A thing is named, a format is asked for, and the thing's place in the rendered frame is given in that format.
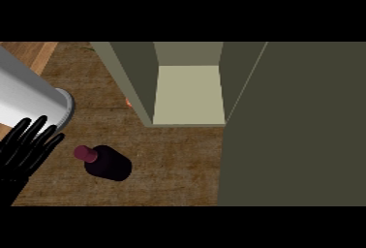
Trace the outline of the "white cylindrical appliance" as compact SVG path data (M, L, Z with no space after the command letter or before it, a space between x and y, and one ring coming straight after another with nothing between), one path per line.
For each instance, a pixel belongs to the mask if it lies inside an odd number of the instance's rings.
M74 107L66 90L53 87L0 46L0 123L15 127L25 117L35 120L46 115L41 130L56 125L60 132L69 124Z

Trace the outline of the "pale wooden board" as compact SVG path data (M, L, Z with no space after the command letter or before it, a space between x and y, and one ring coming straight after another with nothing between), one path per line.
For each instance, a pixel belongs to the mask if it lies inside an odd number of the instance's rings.
M41 75L57 42L0 42L3 47L22 61L26 67Z

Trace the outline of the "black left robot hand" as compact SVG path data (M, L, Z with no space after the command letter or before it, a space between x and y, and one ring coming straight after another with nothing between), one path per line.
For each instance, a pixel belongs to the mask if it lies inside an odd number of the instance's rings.
M0 140L0 207L13 204L28 180L65 139L56 125L40 132L47 122L41 115L34 123L26 117Z

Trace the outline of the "dark wine bottle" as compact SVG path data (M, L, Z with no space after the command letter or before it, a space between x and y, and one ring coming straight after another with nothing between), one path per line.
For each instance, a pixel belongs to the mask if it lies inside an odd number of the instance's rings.
M106 145L80 145L74 157L84 162L85 171L100 178L122 181L131 173L131 161Z

